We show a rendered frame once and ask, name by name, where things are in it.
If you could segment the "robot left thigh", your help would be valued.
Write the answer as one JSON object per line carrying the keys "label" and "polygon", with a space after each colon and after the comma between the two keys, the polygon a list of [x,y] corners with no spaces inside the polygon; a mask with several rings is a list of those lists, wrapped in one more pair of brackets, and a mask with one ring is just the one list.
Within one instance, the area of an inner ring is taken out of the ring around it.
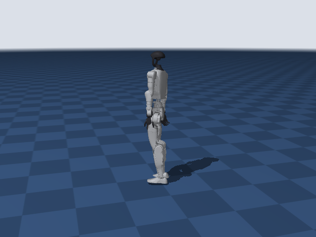
{"label": "robot left thigh", "polygon": [[151,144],[152,149],[155,151],[156,146],[161,146],[163,151],[163,145],[157,143],[158,138],[158,126],[156,124],[160,124],[161,121],[161,115],[159,112],[155,112],[153,116],[151,117],[151,121],[154,122],[154,128],[153,124],[151,123],[148,125],[148,138]]}

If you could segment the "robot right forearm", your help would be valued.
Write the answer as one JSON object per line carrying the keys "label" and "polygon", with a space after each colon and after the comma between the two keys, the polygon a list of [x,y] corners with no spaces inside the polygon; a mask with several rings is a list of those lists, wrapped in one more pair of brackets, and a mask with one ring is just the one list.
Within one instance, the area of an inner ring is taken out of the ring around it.
{"label": "robot right forearm", "polygon": [[167,96],[165,96],[165,99],[161,99],[161,103],[162,103],[162,106],[164,107],[164,111],[165,111],[165,103],[166,103],[166,100],[167,100]]}

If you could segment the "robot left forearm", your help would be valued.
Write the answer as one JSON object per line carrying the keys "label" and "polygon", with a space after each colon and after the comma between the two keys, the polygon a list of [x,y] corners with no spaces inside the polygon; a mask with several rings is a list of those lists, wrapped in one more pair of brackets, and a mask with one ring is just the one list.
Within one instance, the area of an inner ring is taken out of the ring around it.
{"label": "robot left forearm", "polygon": [[153,99],[151,97],[151,93],[149,91],[145,92],[145,97],[146,97],[146,110],[147,110],[147,116],[151,116],[152,115],[152,105],[153,105]]}

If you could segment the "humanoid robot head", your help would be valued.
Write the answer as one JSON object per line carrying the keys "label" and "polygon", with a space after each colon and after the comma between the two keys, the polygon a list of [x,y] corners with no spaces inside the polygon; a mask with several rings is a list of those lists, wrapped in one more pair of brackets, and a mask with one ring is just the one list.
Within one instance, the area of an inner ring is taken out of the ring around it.
{"label": "humanoid robot head", "polygon": [[[165,54],[161,51],[155,51],[151,54],[151,57],[152,57],[152,65],[156,67],[157,70],[164,71],[161,65],[158,65],[157,63],[158,63],[158,60],[160,60],[161,58],[165,58]],[[154,63],[154,59],[156,59],[155,63]]]}

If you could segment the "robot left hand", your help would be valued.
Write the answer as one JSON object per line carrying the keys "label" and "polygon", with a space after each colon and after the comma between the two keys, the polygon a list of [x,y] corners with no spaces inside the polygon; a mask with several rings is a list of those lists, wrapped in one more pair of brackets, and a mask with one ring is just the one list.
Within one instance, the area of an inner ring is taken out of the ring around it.
{"label": "robot left hand", "polygon": [[148,118],[146,119],[145,123],[144,123],[144,126],[146,126],[147,124],[147,129],[148,129],[148,125],[150,125],[151,123],[153,124],[153,128],[154,128],[154,122],[151,121],[151,117],[153,116],[153,112],[152,112],[152,115],[151,116],[147,116]]}

